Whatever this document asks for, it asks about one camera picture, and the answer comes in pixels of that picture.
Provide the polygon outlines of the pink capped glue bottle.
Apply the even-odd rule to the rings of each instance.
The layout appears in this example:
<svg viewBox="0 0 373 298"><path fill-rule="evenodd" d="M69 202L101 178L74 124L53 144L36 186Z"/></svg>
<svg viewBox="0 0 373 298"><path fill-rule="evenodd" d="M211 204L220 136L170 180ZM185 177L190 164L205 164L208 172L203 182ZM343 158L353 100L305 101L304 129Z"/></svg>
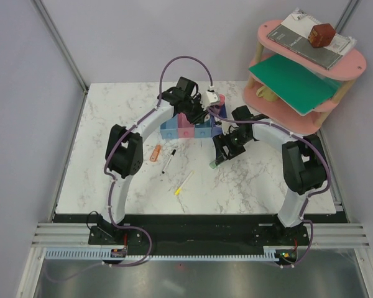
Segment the pink capped glue bottle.
<svg viewBox="0 0 373 298"><path fill-rule="evenodd" d="M215 114L219 114L221 109L225 106L225 96L223 94L219 95L219 102L213 106L213 111Z"/></svg>

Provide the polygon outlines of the orange correction tape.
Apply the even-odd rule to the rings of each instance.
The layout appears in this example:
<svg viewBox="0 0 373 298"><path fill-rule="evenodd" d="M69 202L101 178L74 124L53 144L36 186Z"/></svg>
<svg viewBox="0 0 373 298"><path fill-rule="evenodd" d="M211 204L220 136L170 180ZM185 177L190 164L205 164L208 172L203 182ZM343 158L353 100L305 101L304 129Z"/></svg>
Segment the orange correction tape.
<svg viewBox="0 0 373 298"><path fill-rule="evenodd" d="M153 150L153 152L152 152L152 154L151 154L151 156L150 156L150 158L149 158L149 160L151 161L151 162L156 162L157 161L157 158L159 157L159 154L160 154L160 151L161 151L161 145L156 145L155 146L155 148L154 148L154 150Z"/></svg>

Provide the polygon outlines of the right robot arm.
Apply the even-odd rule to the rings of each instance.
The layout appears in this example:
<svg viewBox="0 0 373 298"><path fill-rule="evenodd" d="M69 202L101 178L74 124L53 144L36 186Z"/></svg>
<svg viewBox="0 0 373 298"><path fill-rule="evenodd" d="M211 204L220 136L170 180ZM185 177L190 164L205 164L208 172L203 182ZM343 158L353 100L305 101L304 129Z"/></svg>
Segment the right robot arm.
<svg viewBox="0 0 373 298"><path fill-rule="evenodd" d="M244 153L250 141L264 142L281 153L287 193L268 231L277 243L287 244L301 232L310 199L326 192L331 184L319 137L290 132L264 114L251 114L247 106L233 110L232 119L221 117L212 109L209 113L221 123L223 131L213 137L216 155L212 168Z"/></svg>

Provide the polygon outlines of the pink drawer box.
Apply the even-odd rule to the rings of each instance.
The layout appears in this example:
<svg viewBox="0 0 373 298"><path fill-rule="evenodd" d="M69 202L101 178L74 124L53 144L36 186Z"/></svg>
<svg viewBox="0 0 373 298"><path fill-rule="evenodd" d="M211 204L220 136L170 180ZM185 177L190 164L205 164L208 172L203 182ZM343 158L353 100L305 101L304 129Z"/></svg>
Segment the pink drawer box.
<svg viewBox="0 0 373 298"><path fill-rule="evenodd" d="M193 138L195 136L195 126L189 123L185 114L177 115L177 131L179 138Z"/></svg>

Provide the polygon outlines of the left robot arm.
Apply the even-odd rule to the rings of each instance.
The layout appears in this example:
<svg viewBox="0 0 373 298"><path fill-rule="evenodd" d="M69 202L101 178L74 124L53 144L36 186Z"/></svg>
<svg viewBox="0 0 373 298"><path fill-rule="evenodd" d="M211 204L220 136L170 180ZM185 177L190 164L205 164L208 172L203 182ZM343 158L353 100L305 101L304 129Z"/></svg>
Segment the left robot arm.
<svg viewBox="0 0 373 298"><path fill-rule="evenodd" d="M111 182L106 212L100 215L95 226L105 240L117 244L128 230L147 234L143 228L121 225L126 215L129 186L144 160L143 144L146 139L161 124L178 114L186 115L191 124L202 124L207 118L208 108L220 102L220 96L213 85L201 92L196 82L180 77L175 86L165 91L162 83L159 83L156 105L130 128L120 125L111 128L104 164L104 174L111 178Z"/></svg>

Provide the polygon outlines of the light blue drawer box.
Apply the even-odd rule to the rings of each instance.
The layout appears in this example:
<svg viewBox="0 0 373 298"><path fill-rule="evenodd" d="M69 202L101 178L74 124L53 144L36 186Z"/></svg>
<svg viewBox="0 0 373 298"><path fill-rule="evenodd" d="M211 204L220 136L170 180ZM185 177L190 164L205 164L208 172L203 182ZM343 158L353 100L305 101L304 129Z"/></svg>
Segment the light blue drawer box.
<svg viewBox="0 0 373 298"><path fill-rule="evenodd" d="M211 137L211 120L207 120L202 124L195 125L195 138L210 138Z"/></svg>

